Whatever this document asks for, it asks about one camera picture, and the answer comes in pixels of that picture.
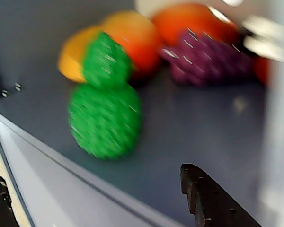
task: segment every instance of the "white panel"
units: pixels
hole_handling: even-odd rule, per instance
[[[0,122],[0,139],[37,227],[151,227],[60,167]]]

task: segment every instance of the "green textured ball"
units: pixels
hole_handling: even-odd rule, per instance
[[[113,159],[132,151],[141,121],[141,103],[129,85],[118,90],[98,90],[84,84],[71,96],[71,134],[96,158]]]
[[[86,51],[82,73],[95,88],[122,87],[130,75],[132,62],[124,48],[106,33],[99,33]]]

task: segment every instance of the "gray surface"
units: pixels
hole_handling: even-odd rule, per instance
[[[255,214],[264,110],[259,84],[178,88],[162,72],[139,92],[145,118],[137,150],[118,162],[103,162],[82,151],[69,133],[71,83],[54,69],[37,86],[29,82],[0,100],[0,113],[117,188],[189,226],[179,167],[195,163]],[[234,100],[245,103],[240,114]]]
[[[57,165],[1,122],[0,141],[36,227],[153,227]]]
[[[46,73],[62,43],[133,0],[0,0],[0,79],[5,89]]]
[[[184,162],[207,171],[254,215],[265,99],[259,84],[179,88],[163,70],[139,90],[143,134],[130,157],[103,162],[76,145],[67,124],[74,85],[56,69],[61,43],[110,11],[133,8],[129,0],[94,2],[0,1],[0,75],[6,87],[15,82],[24,86],[0,100],[0,113],[78,165],[187,226],[193,218],[180,192],[179,168]]]

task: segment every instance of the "toy fruit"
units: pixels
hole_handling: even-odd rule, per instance
[[[266,86],[269,86],[268,81],[269,59],[256,56],[253,59],[253,69],[257,78]]]
[[[128,154],[141,127],[140,100],[129,85],[122,89],[94,89],[83,84],[73,92],[69,106],[71,134],[96,158]]]
[[[100,32],[87,47],[82,71],[94,88],[122,87],[130,75],[131,60],[121,45]]]
[[[58,69],[68,79],[85,83],[82,74],[82,60],[87,45],[97,36],[100,27],[91,26],[72,35],[63,45],[58,61]]]
[[[102,29],[122,45],[142,77],[158,66],[161,44],[156,27],[146,17],[134,11],[113,14],[102,23]]]
[[[184,34],[177,48],[165,47],[160,53],[171,63],[173,79],[181,84],[218,85],[247,80],[252,75],[247,55],[207,35]]]
[[[187,29],[197,36],[204,32],[215,40],[228,44],[237,42],[238,28],[213,7],[197,3],[169,6],[152,19],[166,45],[175,46],[179,36]]]

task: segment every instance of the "black plastic part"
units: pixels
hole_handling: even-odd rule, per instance
[[[187,194],[196,227],[260,227],[215,180],[193,164],[181,166],[181,188]]]
[[[0,177],[0,227],[19,227],[5,180]]]

